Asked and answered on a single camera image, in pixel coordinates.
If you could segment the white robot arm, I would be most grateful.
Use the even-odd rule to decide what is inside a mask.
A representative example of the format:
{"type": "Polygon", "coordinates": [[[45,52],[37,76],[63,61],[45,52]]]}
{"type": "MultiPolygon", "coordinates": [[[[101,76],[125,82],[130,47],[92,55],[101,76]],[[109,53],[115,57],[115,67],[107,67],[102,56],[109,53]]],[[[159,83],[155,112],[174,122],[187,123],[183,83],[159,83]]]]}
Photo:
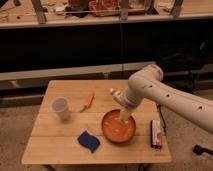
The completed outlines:
{"type": "Polygon", "coordinates": [[[172,88],[162,83],[162,79],[163,71],[155,64],[135,72],[122,93],[123,105],[135,109],[146,98],[213,134],[213,101],[172,88]]]}

